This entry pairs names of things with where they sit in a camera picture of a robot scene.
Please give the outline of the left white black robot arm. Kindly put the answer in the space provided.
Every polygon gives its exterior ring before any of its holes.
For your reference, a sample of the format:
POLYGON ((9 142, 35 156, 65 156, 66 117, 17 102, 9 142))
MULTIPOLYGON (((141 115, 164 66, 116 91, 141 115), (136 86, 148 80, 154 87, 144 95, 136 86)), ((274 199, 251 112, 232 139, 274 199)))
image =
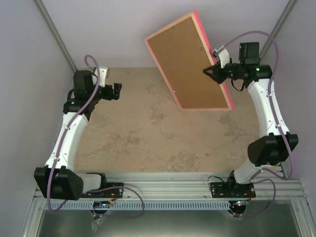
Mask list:
POLYGON ((74 87, 63 106, 63 121, 56 145, 43 167, 37 167, 34 178, 45 198, 78 200, 92 191, 97 197, 108 192, 102 173, 76 173, 75 157, 80 138, 95 106, 100 100, 118 100, 122 85, 105 83, 107 67, 76 71, 74 87))

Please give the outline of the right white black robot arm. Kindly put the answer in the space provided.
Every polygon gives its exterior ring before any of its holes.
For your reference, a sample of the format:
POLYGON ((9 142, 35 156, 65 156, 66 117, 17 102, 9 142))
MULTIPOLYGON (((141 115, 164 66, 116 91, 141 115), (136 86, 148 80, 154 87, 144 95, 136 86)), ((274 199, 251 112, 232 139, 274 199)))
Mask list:
POLYGON ((290 133, 281 115, 272 80, 272 69, 262 65, 259 43, 246 42, 239 45, 238 63, 233 63, 228 51, 222 46, 212 51, 217 62, 203 70, 216 83, 230 79, 243 81, 255 106, 259 121, 259 139, 247 147, 248 159, 233 170, 226 181, 210 182, 213 198, 255 197, 252 180, 263 171, 287 160, 298 144, 298 136, 290 133))

